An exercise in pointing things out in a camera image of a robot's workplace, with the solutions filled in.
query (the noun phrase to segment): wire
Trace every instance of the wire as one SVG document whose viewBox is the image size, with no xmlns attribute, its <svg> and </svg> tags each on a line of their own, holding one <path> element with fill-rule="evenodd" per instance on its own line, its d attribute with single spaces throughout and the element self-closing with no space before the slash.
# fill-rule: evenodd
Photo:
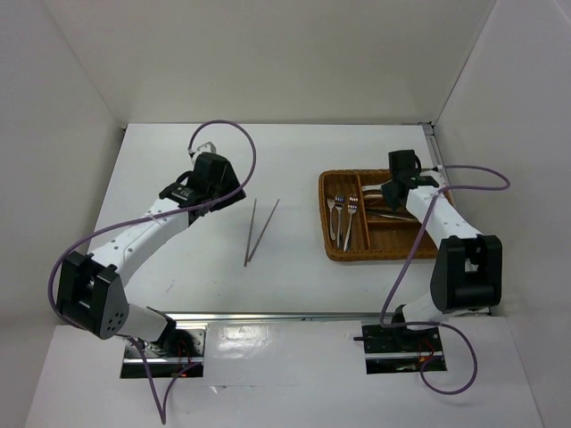
<svg viewBox="0 0 571 428">
<path fill-rule="evenodd" d="M 250 182 L 250 179 L 252 178 L 253 172 L 256 168 L 256 146 L 254 144 L 254 141 L 252 139 L 252 137 L 250 136 L 250 134 L 248 133 L 248 131 L 246 131 L 244 128 L 242 128 L 240 125 L 238 125 L 237 123 L 230 121 L 230 120 L 224 120 L 224 119 L 215 119 L 215 120 L 209 120 L 207 122 L 204 122 L 202 125 L 200 125 L 192 134 L 192 136 L 190 137 L 190 141 L 188 143 L 188 151 L 190 152 L 192 149 L 192 146 L 194 144 L 194 140 L 196 139 L 196 136 L 198 136 L 198 134 L 200 133 L 200 131 L 202 131 L 204 128 L 210 126 L 210 125 L 216 125 L 216 124 L 222 124 L 222 125 L 229 125 L 231 127 L 234 127 L 236 129 L 238 129 L 239 131 L 242 132 L 242 134 L 244 134 L 244 136 L 246 137 L 246 139 L 248 140 L 248 143 L 250 143 L 250 146 L 252 148 L 252 166 L 250 167 L 250 171 L 248 172 L 247 177 L 245 178 L 245 180 L 242 182 L 241 185 L 239 185 L 235 190 L 233 190 L 232 192 L 219 197 L 218 199 L 214 200 L 214 201 L 209 201 L 206 203 L 201 203 L 199 205 L 195 205 L 193 207 L 187 207 L 187 208 L 181 208 L 178 210 L 171 210 L 171 211 L 166 211 L 163 212 L 161 214 L 156 214 L 153 217 L 142 217 L 142 218 L 135 218 L 132 220 L 128 220 L 128 221 L 123 221 L 120 223 L 117 223 L 115 225 L 111 225 L 111 226 L 107 226 L 104 227 L 102 229 L 96 230 L 94 231 L 92 234 L 87 235 L 81 239 L 79 239 L 78 241 L 76 241 L 75 243 L 73 243 L 72 245 L 70 245 L 70 247 L 68 247 L 63 253 L 62 255 L 59 257 L 58 260 L 55 261 L 54 267 L 52 268 L 52 271 L 50 272 L 50 276 L 47 280 L 47 299 L 50 303 L 50 307 L 52 308 L 52 310 L 55 312 L 55 315 L 57 315 L 59 318 L 61 318 L 63 321 L 65 321 L 66 323 L 73 325 L 77 328 L 81 328 L 79 325 L 76 325 L 76 323 L 74 323 L 72 320 L 68 319 L 67 317 L 65 317 L 64 315 L 60 314 L 60 312 L 57 310 L 57 306 L 55 304 L 55 298 L 54 298 L 54 281 L 55 281 L 55 276 L 57 275 L 58 270 L 60 269 L 60 266 L 62 265 L 63 261 L 71 254 L 72 251 L 75 251 L 80 245 L 84 244 L 84 243 L 88 243 L 89 241 L 91 241 L 93 238 L 95 238 L 96 236 L 99 235 L 103 235 L 106 234 L 107 232 L 111 232 L 112 230 L 115 229 L 119 229 L 122 227 L 127 227 L 127 226 L 133 226 L 133 225 L 138 225 L 141 223 L 146 223 L 148 221 L 155 221 L 157 218 L 164 218 L 164 217 L 169 217 L 169 216 L 174 216 L 175 214 L 179 214 L 181 212 L 190 212 L 190 211 L 195 211 L 195 210 L 202 210 L 204 208 L 208 208 L 212 205 L 215 205 L 217 203 L 223 202 L 227 199 L 230 199 L 231 197 L 233 197 L 235 194 L 241 192 L 246 185 Z M 167 404 L 167 397 L 169 396 L 169 392 L 170 389 L 172 388 L 173 383 L 187 370 L 189 370 L 190 368 L 194 367 L 197 365 L 196 364 L 192 364 L 190 366 L 187 366 L 185 368 L 183 368 L 182 370 L 180 370 L 179 372 L 176 373 L 175 377 L 173 377 L 173 379 L 170 381 L 169 386 L 167 387 L 167 390 L 164 394 L 164 398 L 162 401 L 162 406 L 161 406 L 161 402 L 159 401 L 159 396 L 157 394 L 157 390 L 154 386 L 154 382 L 153 382 L 153 374 L 151 373 L 151 367 L 149 366 L 149 363 L 146 360 L 146 356 L 144 351 L 141 349 L 139 343 L 137 340 L 135 340 L 132 337 L 127 337 L 126 338 L 129 342 L 131 342 L 131 344 L 133 344 L 133 346 L 135 346 L 141 356 L 141 359 L 143 360 L 143 366 L 145 368 L 145 372 L 146 372 L 146 376 L 149 380 L 149 383 L 151 385 L 151 393 L 153 394 L 153 398 L 154 398 L 154 402 L 157 406 L 157 410 L 159 411 L 159 416 L 161 417 L 161 422 L 163 425 L 165 425 L 167 423 L 167 415 L 166 415 L 166 404 Z"/>
<path fill-rule="evenodd" d="M 396 294 L 397 289 L 399 288 L 399 285 L 401 285 L 401 282 L 402 282 L 404 275 L 407 273 L 407 270 L 409 269 L 410 263 L 412 262 L 414 255 L 416 254 L 416 252 L 418 250 L 418 246 L 420 245 L 420 240 L 422 239 L 422 236 L 424 235 L 424 233 L 426 231 L 426 225 L 428 224 L 428 220 L 430 219 L 430 215 L 432 214 L 432 212 L 434 210 L 434 206 L 436 205 L 436 201 L 438 200 L 438 196 L 440 196 L 441 193 L 448 192 L 450 190 L 501 191 L 501 190 L 506 190 L 507 188 L 509 188 L 511 186 L 509 179 L 494 169 L 489 169 L 486 167 L 478 167 L 475 165 L 447 165 L 447 166 L 444 166 L 444 168 L 445 169 L 476 169 L 476 170 L 480 170 L 480 171 L 489 172 L 490 174 L 494 174 L 496 177 L 501 178 L 504 182 L 504 185 L 499 185 L 499 186 L 447 185 L 445 187 L 438 189 L 438 191 L 434 194 L 432 201 L 430 201 L 430 205 L 428 206 L 428 210 L 426 211 L 425 218 L 422 222 L 422 225 L 420 226 L 420 230 L 418 230 L 418 234 L 417 234 L 417 237 L 416 237 L 414 243 L 412 244 L 412 248 L 410 249 L 409 256 L 404 261 L 404 265 L 402 265 L 401 272 L 397 276 L 396 281 L 394 282 L 393 288 L 391 288 L 391 291 L 389 292 L 388 296 L 386 297 L 385 304 L 383 305 L 383 308 L 381 309 L 379 324 L 383 328 L 400 328 L 400 327 L 410 327 L 410 326 L 444 327 L 444 328 L 448 328 L 448 329 L 452 330 L 453 332 L 457 333 L 460 336 L 460 338 L 464 341 L 464 343 L 466 343 L 466 345 L 468 346 L 468 349 L 470 351 L 470 355 L 472 357 L 472 361 L 474 364 L 474 369 L 472 370 L 472 375 L 471 375 L 470 379 L 468 380 L 468 382 L 464 386 L 458 388 L 457 390 L 453 390 L 453 391 L 445 391 L 445 390 L 441 390 L 441 389 L 438 389 L 435 386 L 433 386 L 425 377 L 426 366 L 428 365 L 428 363 L 430 363 L 431 361 L 434 360 L 433 358 L 430 358 L 429 360 L 425 361 L 422 364 L 422 366 L 420 367 L 420 377 L 422 378 L 422 381 L 425 383 L 425 385 L 430 390 L 432 390 L 434 392 L 438 392 L 439 394 L 442 394 L 442 395 L 456 395 L 456 394 L 460 394 L 460 393 L 466 391 L 468 388 L 470 388 L 470 386 L 472 386 L 474 384 L 474 381 L 476 380 L 477 373 L 478 373 L 478 360 L 476 357 L 476 352 L 474 351 L 474 347 L 472 346 L 472 343 L 470 343 L 470 340 L 468 339 L 468 337 L 466 337 L 466 335 L 464 333 L 462 333 L 454 325 L 445 324 L 445 323 L 437 323 L 437 322 L 433 322 L 433 321 L 412 321 L 412 322 L 405 322 L 405 323 L 389 324 L 389 323 L 385 322 L 386 312 L 389 308 L 389 305 L 391 304 L 391 301 L 393 300 L 394 295 Z"/>
</svg>

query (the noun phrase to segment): purple cable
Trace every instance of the purple cable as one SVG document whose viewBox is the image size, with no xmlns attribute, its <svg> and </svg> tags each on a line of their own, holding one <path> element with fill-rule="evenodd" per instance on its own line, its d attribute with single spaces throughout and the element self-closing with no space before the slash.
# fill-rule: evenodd
<svg viewBox="0 0 571 428">
<path fill-rule="evenodd" d="M 430 205 L 428 206 L 428 210 L 426 211 L 425 218 L 422 222 L 422 225 L 420 226 L 420 230 L 418 230 L 418 234 L 417 234 L 417 237 L 416 237 L 414 243 L 412 244 L 412 248 L 410 249 L 409 256 L 404 261 L 404 265 L 402 265 L 401 273 L 397 276 L 396 281 L 394 282 L 393 288 L 391 288 L 391 291 L 389 292 L 388 296 L 386 297 L 385 304 L 383 305 L 383 308 L 381 309 L 380 325 L 383 328 L 398 328 L 398 327 L 408 327 L 408 326 L 413 326 L 413 325 L 424 325 L 424 326 L 430 326 L 430 327 L 444 327 L 444 328 L 448 328 L 448 329 L 452 330 L 453 332 L 456 332 L 462 338 L 462 340 L 467 344 L 468 349 L 470 350 L 470 355 L 472 356 L 472 361 L 474 362 L 474 370 L 472 371 L 472 376 L 470 377 L 470 380 L 468 381 L 468 383 L 466 383 L 461 388 L 458 388 L 457 390 L 453 390 L 453 391 L 439 390 L 438 388 L 431 385 L 425 377 L 426 366 L 433 359 L 432 358 L 428 359 L 420 367 L 420 377 L 422 378 L 422 381 L 425 383 L 425 385 L 430 390 L 432 390 L 434 392 L 438 392 L 439 394 L 442 394 L 442 395 L 456 395 L 456 394 L 461 394 L 462 392 L 464 392 L 468 388 L 470 388 L 470 386 L 472 386 L 472 384 L 476 380 L 476 376 L 478 373 L 478 360 L 476 357 L 476 352 L 474 351 L 474 347 L 472 346 L 472 343 L 470 343 L 470 340 L 466 337 L 466 335 L 464 333 L 462 333 L 455 326 L 450 325 L 450 324 L 445 324 L 445 323 L 436 323 L 436 322 L 430 322 L 430 321 L 423 321 L 423 322 L 411 321 L 411 322 L 406 322 L 406 323 L 388 324 L 385 322 L 386 311 L 388 310 L 389 304 L 391 303 L 391 300 L 393 299 L 394 295 L 396 294 L 396 291 L 399 288 L 399 285 L 401 285 L 402 279 L 403 279 L 404 275 L 406 274 L 406 272 L 410 266 L 410 262 L 412 261 L 412 259 L 414 258 L 414 255 L 416 254 L 416 252 L 418 250 L 418 246 L 420 245 L 420 240 L 422 239 L 422 236 L 425 234 L 426 225 L 428 224 L 428 220 L 430 219 L 430 215 L 432 214 L 432 211 L 434 210 L 434 206 L 436 205 L 436 201 L 438 199 L 438 196 L 441 193 L 448 192 L 449 190 L 500 191 L 500 190 L 506 190 L 511 185 L 511 183 L 509 182 L 509 179 L 506 176 L 504 176 L 503 174 L 501 174 L 500 172 L 498 172 L 494 169 L 489 169 L 486 167 L 478 167 L 478 166 L 474 166 L 474 165 L 447 165 L 447 166 L 444 166 L 444 168 L 445 169 L 477 169 L 480 171 L 489 172 L 490 174 L 494 174 L 496 177 L 501 178 L 505 184 L 501 185 L 501 186 L 447 185 L 441 189 L 438 189 L 438 192 L 436 192 L 436 194 L 432 198 L 432 201 L 430 201 Z"/>
<path fill-rule="evenodd" d="M 73 325 L 77 328 L 81 328 L 78 325 L 76 325 L 73 321 L 71 321 L 70 319 L 68 319 L 67 317 L 64 317 L 62 314 L 60 314 L 57 310 L 57 306 L 55 305 L 55 299 L 54 299 L 54 281 L 55 281 L 55 276 L 57 275 L 57 271 L 59 270 L 60 266 L 62 265 L 63 261 L 65 260 L 66 257 L 68 257 L 72 251 L 74 251 L 75 249 L 77 249 L 81 244 L 83 243 L 87 243 L 89 241 L 91 241 L 93 238 L 95 238 L 96 236 L 102 235 L 102 234 L 106 234 L 107 232 L 111 232 L 112 230 L 115 229 L 119 229 L 121 227 L 126 227 L 126 226 L 133 226 L 133 225 L 138 225 L 140 223 L 145 223 L 147 221 L 154 221 L 157 218 L 163 218 L 163 217 L 168 217 L 168 216 L 173 216 L 175 214 L 179 214 L 181 212 L 189 212 L 189 211 L 194 211 L 194 210 L 201 210 L 202 208 L 207 208 L 210 207 L 211 205 L 214 205 L 216 203 L 219 202 L 223 202 L 226 199 L 230 199 L 232 196 L 234 196 L 235 194 L 237 194 L 238 192 L 241 192 L 242 189 L 245 188 L 245 186 L 250 182 L 250 179 L 252 178 L 253 172 L 256 168 L 256 146 L 253 142 L 252 137 L 250 136 L 250 134 L 248 133 L 248 131 L 246 131 L 244 128 L 242 128 L 240 125 L 238 125 L 235 122 L 232 122 L 230 120 L 224 120 L 224 119 L 215 119 L 215 120 L 209 120 L 207 122 L 204 122 L 201 126 L 199 126 L 194 133 L 192 134 L 192 136 L 190 137 L 190 142 L 188 143 L 188 150 L 190 152 L 190 149 L 192 149 L 194 140 L 196 139 L 196 136 L 198 136 L 198 134 L 200 133 L 200 131 L 202 131 L 204 128 L 208 127 L 209 125 L 215 125 L 215 124 L 223 124 L 223 125 L 230 125 L 231 127 L 237 128 L 238 130 L 240 130 L 244 136 L 247 138 L 248 143 L 250 143 L 250 146 L 252 147 L 252 166 L 250 167 L 250 172 L 248 173 L 248 176 L 246 177 L 246 179 L 242 182 L 242 184 L 240 186 L 237 187 L 237 189 L 233 190 L 232 192 L 219 197 L 218 199 L 214 200 L 214 201 L 210 201 L 210 202 L 206 202 L 206 203 L 201 203 L 200 205 L 195 205 L 193 207 L 188 207 L 188 208 L 181 208 L 178 210 L 171 210 L 171 211 L 166 211 L 163 212 L 161 214 L 157 214 L 154 217 L 142 217 L 142 218 L 135 218 L 133 220 L 128 220 L 128 221 L 123 221 L 121 223 L 117 223 L 115 225 L 111 225 L 111 226 L 107 226 L 104 227 L 103 229 L 99 229 L 94 231 L 92 234 L 81 238 L 80 240 L 76 241 L 75 243 L 73 243 L 70 247 L 68 247 L 63 254 L 60 256 L 60 258 L 58 260 L 56 260 L 54 267 L 52 268 L 52 272 L 50 273 L 49 279 L 47 280 L 47 299 L 49 300 L 50 306 L 52 307 L 52 309 L 54 310 L 55 314 L 61 318 L 63 321 L 65 321 L 66 323 Z M 175 377 L 173 377 L 173 379 L 170 381 L 169 386 L 167 387 L 167 390 L 165 391 L 164 394 L 164 398 L 162 400 L 162 406 L 161 406 L 161 402 L 159 401 L 159 396 L 157 394 L 157 390 L 154 386 L 154 382 L 153 382 L 153 375 L 151 373 L 151 367 L 149 366 L 149 363 L 146 360 L 145 357 L 145 353 L 143 352 L 143 350 L 141 349 L 139 343 L 133 339 L 128 337 L 127 340 L 129 342 L 131 342 L 133 344 L 133 346 L 135 346 L 139 352 L 139 354 L 141 355 L 141 359 L 143 360 L 143 367 L 145 368 L 145 372 L 146 372 L 146 376 L 149 380 L 149 383 L 151 385 L 151 393 L 153 394 L 153 398 L 154 398 L 154 402 L 157 406 L 157 410 L 159 411 L 159 416 L 161 417 L 161 422 L 163 425 L 165 425 L 167 423 L 167 411 L 166 411 L 166 405 L 167 405 L 167 397 L 169 396 L 169 391 L 172 388 L 172 385 L 174 384 L 174 382 L 186 371 L 189 370 L 190 368 L 192 368 L 194 365 L 190 365 L 187 366 L 185 368 L 183 368 L 182 370 L 180 370 Z"/>
</svg>

